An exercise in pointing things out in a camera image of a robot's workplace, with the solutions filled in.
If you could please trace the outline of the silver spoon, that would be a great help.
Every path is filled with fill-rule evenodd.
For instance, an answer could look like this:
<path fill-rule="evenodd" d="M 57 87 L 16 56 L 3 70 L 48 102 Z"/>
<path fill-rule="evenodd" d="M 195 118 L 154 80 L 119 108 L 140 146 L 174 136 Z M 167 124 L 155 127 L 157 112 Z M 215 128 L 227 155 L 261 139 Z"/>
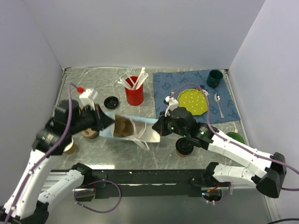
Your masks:
<path fill-rule="evenodd" d="M 218 105 L 218 108 L 219 108 L 219 112 L 220 112 L 220 116 L 221 116 L 221 118 L 223 119 L 223 118 L 225 118 L 224 117 L 224 114 L 222 113 L 222 110 L 221 110 L 221 107 L 220 107 L 220 96 L 218 95 L 218 94 L 215 94 L 214 95 L 214 100 L 215 100 L 215 102 L 217 103 L 217 105 Z"/>

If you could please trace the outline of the cardboard cup carrier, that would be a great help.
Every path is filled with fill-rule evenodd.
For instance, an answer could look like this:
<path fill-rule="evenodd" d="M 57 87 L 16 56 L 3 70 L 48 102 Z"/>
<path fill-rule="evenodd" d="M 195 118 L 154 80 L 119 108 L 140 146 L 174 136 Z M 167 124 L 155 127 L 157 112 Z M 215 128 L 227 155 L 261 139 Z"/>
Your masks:
<path fill-rule="evenodd" d="M 133 135 L 134 127 L 131 121 L 128 118 L 125 118 L 120 115 L 115 115 L 114 123 L 114 137 L 124 138 Z"/>
<path fill-rule="evenodd" d="M 83 130 L 80 133 L 87 139 L 94 139 L 99 135 L 99 132 L 94 131 L 90 128 Z"/>

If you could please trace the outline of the white wrapped straws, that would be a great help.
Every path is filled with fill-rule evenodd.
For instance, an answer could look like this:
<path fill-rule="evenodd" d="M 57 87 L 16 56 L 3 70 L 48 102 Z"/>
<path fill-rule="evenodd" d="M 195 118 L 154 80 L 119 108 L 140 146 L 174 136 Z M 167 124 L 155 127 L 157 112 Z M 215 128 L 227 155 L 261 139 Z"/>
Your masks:
<path fill-rule="evenodd" d="M 129 82 L 127 82 L 123 78 L 120 78 L 120 80 L 117 81 L 117 83 L 121 84 L 122 86 L 124 86 L 125 88 L 127 88 L 129 90 L 137 90 L 143 85 L 143 83 L 145 82 L 145 80 L 147 79 L 148 76 L 149 75 L 148 75 L 148 73 L 146 73 L 145 67 L 142 67 L 141 72 L 140 72 L 139 76 L 137 77 L 136 81 L 133 81 L 132 77 L 127 75 L 131 84 L 129 84 Z"/>

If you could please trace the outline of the blue letter-print cloth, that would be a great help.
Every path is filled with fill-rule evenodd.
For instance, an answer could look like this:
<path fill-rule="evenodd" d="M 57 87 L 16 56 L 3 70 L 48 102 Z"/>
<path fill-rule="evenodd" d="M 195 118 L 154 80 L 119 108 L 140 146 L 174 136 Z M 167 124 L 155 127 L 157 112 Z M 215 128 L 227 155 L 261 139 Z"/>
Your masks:
<path fill-rule="evenodd" d="M 221 80 L 215 89 L 206 84 L 210 70 L 194 70 L 180 72 L 157 72 L 153 74 L 154 98 L 156 107 L 156 118 L 159 118 L 160 112 L 165 111 L 167 106 L 164 99 L 171 95 L 174 89 L 177 91 L 185 84 L 194 84 L 194 86 L 186 86 L 182 90 L 194 89 L 196 86 L 201 87 L 208 92 L 208 100 L 210 103 L 209 121 L 211 124 L 224 123 L 240 120 L 235 104 L 231 98 L 225 80 Z M 221 118 L 219 108 L 214 100 L 214 95 L 220 96 L 220 107 L 225 118 Z"/>

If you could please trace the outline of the yellow dotted plate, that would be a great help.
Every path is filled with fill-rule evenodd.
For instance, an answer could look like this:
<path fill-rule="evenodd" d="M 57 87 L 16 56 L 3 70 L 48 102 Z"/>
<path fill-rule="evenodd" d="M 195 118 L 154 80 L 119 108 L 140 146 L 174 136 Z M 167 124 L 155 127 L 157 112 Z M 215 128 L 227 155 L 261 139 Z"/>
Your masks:
<path fill-rule="evenodd" d="M 184 107 L 193 116 L 207 112 L 207 101 L 203 93 L 197 89 L 186 89 L 177 97 L 179 107 Z"/>

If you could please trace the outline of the red straw holder cup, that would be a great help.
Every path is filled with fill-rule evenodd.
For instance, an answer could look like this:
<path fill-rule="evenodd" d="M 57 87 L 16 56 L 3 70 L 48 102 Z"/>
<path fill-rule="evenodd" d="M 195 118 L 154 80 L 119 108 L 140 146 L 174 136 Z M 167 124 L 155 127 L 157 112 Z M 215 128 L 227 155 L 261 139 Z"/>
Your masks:
<path fill-rule="evenodd" d="M 125 88 L 127 102 L 132 106 L 138 106 L 143 102 L 143 85 L 137 90 Z"/>

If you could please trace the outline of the dark green mug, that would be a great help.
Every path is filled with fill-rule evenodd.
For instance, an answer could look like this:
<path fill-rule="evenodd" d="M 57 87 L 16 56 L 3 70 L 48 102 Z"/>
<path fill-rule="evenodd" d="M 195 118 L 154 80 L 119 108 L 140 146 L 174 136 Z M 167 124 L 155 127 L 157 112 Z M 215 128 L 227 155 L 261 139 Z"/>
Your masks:
<path fill-rule="evenodd" d="M 211 70 L 208 74 L 206 84 L 211 88 L 216 88 L 219 86 L 222 79 L 223 79 L 223 73 L 221 71 Z"/>

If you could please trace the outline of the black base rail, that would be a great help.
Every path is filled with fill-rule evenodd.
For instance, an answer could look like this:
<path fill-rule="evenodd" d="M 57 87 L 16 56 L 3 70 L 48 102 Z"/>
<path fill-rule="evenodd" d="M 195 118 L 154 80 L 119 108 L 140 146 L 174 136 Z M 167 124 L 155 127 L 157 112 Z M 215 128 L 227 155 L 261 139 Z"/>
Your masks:
<path fill-rule="evenodd" d="M 158 170 L 101 170 L 77 163 L 72 169 L 85 177 L 81 189 L 93 189 L 96 199 L 130 196 L 189 196 L 200 197 L 203 188 L 227 187 L 220 183 L 211 170 L 158 169 Z"/>

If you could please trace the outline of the black cup lid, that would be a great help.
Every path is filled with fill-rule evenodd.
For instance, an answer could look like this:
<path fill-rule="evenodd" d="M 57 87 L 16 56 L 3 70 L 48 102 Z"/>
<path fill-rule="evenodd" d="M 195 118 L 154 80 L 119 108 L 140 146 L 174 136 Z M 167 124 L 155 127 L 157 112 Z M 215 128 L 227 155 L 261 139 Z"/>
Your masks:
<path fill-rule="evenodd" d="M 104 106 L 109 109 L 109 110 L 114 110 L 118 107 L 119 105 L 119 100 L 117 97 L 115 96 L 110 96 L 110 97 L 107 97 L 105 100 L 104 100 Z"/>
<path fill-rule="evenodd" d="M 194 146 L 185 138 L 180 138 L 176 142 L 176 150 L 181 152 L 193 151 Z"/>

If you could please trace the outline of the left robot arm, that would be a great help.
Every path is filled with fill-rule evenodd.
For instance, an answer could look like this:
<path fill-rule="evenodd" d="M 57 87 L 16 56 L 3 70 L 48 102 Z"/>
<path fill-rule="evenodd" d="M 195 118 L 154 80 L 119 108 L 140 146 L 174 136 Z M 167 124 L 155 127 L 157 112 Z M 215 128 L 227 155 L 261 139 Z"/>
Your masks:
<path fill-rule="evenodd" d="M 50 209 L 61 195 L 76 187 L 92 184 L 92 169 L 77 163 L 66 177 L 40 194 L 53 166 L 72 143 L 72 136 L 88 128 L 103 131 L 115 123 L 98 104 L 79 106 L 76 100 L 63 100 L 54 110 L 44 129 L 36 134 L 25 171 L 5 205 L 0 208 L 0 219 L 8 224 L 43 224 Z"/>

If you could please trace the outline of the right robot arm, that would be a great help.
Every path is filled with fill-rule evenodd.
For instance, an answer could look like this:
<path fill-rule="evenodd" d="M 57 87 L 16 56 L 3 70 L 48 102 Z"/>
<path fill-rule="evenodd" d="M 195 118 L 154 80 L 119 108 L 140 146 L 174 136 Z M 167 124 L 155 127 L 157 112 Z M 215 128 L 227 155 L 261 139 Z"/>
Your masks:
<path fill-rule="evenodd" d="M 264 153 L 242 144 L 213 126 L 197 122 L 184 107 L 174 109 L 169 115 L 161 112 L 152 128 L 161 136 L 172 133 L 181 136 L 181 154 L 199 147 L 239 163 L 239 166 L 209 163 L 204 175 L 207 185 L 215 186 L 219 182 L 246 184 L 256 187 L 268 197 L 279 197 L 286 176 L 286 167 L 283 165 L 285 157 L 282 154 Z"/>

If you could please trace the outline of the light blue paper bag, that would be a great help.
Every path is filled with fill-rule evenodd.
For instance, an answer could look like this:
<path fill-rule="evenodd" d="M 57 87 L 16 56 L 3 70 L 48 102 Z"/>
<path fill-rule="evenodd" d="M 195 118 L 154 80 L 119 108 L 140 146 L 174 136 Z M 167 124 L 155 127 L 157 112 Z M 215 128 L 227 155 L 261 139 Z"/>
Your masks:
<path fill-rule="evenodd" d="M 114 112 L 107 112 L 107 116 L 113 118 L 115 120 Z M 160 142 L 160 135 L 152 129 L 152 126 L 157 122 L 157 119 L 151 119 L 151 118 L 143 118 L 143 117 L 137 117 L 137 116 L 129 116 L 129 115 L 120 115 L 125 118 L 128 118 L 134 127 L 134 134 L 128 137 L 119 138 L 114 137 L 114 124 L 112 124 L 110 127 L 106 128 L 103 131 L 100 131 L 99 136 L 105 137 L 105 138 L 111 138 L 115 140 L 122 140 L 122 141 L 132 141 L 135 144 L 137 144 L 140 148 L 149 150 L 149 143 L 159 143 Z"/>

